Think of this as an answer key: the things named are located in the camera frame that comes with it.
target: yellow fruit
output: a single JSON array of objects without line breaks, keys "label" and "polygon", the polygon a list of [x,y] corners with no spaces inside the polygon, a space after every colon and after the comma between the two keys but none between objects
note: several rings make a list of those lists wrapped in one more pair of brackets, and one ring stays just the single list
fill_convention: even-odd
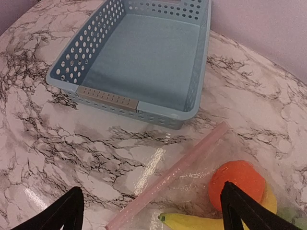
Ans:
[{"label": "yellow fruit", "polygon": [[[276,214],[277,200],[270,186],[266,183],[260,204]],[[201,218],[179,213],[162,213],[159,220],[173,230],[224,230],[223,219]]]}]

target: gray basket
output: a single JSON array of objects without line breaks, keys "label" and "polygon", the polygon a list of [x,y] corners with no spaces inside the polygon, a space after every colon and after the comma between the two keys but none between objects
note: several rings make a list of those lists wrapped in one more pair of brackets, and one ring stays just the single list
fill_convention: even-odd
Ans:
[{"label": "gray basket", "polygon": [[74,101],[172,129],[199,109],[211,0],[109,0],[47,74]]}]

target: basket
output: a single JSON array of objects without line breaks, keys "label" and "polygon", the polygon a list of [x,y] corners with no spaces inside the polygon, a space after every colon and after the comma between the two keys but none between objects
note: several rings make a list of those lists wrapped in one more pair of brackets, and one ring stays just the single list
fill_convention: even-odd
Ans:
[{"label": "basket", "polygon": [[199,109],[211,0],[108,0],[47,74],[78,103],[180,129]]}]

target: pink wall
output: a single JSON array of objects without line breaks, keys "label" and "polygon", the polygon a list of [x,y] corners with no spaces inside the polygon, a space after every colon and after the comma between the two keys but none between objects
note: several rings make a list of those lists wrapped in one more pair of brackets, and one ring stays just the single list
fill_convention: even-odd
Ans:
[{"label": "pink wall", "polygon": [[307,83],[306,0],[213,0],[212,29]]},{"label": "pink wall", "polygon": [[37,0],[0,0],[0,35],[36,2]]}]

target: white marble table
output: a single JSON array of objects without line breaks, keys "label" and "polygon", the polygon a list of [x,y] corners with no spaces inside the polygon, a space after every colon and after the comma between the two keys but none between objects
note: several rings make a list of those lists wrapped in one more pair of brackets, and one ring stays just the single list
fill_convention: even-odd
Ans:
[{"label": "white marble table", "polygon": [[43,0],[0,37],[0,229],[75,185],[84,229],[103,229],[146,168],[167,167],[222,120],[307,208],[307,86],[230,39],[211,33],[201,107],[180,131],[76,104],[47,85],[48,68],[100,3]]}]

